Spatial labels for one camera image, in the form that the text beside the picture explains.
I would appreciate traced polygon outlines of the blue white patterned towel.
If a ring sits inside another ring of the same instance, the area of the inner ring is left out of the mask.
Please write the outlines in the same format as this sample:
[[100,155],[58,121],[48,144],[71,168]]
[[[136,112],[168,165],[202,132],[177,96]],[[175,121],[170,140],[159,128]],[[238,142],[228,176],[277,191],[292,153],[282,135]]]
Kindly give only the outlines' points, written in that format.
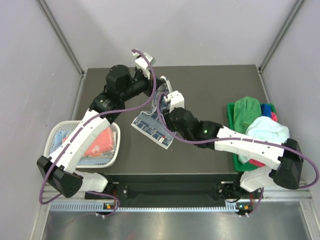
[[157,102],[159,95],[162,92],[169,94],[173,90],[170,81],[165,76],[161,76],[160,80],[164,81],[164,83],[161,82],[160,87],[155,91],[154,97],[151,101],[151,110],[141,111],[133,120],[131,126],[158,144],[160,147],[167,150],[172,144],[174,138],[164,129],[160,122],[157,114]]

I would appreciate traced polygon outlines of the pink bunny towel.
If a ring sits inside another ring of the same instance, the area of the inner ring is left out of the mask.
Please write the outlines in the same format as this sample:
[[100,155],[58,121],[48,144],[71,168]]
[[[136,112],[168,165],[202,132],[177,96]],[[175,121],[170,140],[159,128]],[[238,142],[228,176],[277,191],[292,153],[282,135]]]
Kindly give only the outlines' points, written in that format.
[[93,141],[89,148],[84,152],[84,157],[98,157],[111,154],[115,151],[117,131],[112,127],[106,128]]

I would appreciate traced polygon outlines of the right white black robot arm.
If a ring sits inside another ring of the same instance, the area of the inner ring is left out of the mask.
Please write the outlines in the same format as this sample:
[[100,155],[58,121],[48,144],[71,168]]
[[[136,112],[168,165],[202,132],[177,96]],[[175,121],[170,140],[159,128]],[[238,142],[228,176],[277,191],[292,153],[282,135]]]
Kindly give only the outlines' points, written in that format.
[[300,188],[305,157],[296,140],[284,143],[258,140],[212,121],[199,121],[182,107],[158,111],[159,119],[169,133],[179,133],[178,140],[202,149],[228,152],[257,160],[264,166],[243,171],[233,185],[233,192],[245,198],[251,192],[273,185],[289,190]]

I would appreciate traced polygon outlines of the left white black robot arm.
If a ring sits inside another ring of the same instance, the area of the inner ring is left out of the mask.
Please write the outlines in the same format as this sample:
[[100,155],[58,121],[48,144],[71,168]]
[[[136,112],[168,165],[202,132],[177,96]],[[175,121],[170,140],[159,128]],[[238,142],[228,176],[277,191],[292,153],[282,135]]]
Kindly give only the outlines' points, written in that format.
[[146,68],[135,67],[134,75],[131,75],[125,65],[113,66],[105,80],[103,91],[94,98],[66,141],[36,162],[44,184],[49,184],[65,198],[78,192],[97,192],[105,199],[113,194],[113,185],[101,174],[76,173],[78,163],[94,140],[127,111],[126,101],[141,93],[152,100],[156,90],[168,84],[164,77],[157,77]]

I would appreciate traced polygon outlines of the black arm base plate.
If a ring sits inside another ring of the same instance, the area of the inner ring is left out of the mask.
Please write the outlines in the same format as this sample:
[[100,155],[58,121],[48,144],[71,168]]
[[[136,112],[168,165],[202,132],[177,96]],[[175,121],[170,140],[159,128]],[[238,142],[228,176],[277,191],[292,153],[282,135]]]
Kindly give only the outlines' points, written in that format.
[[238,174],[113,174],[103,193],[121,207],[222,207],[225,202],[258,199],[258,191],[241,190]]

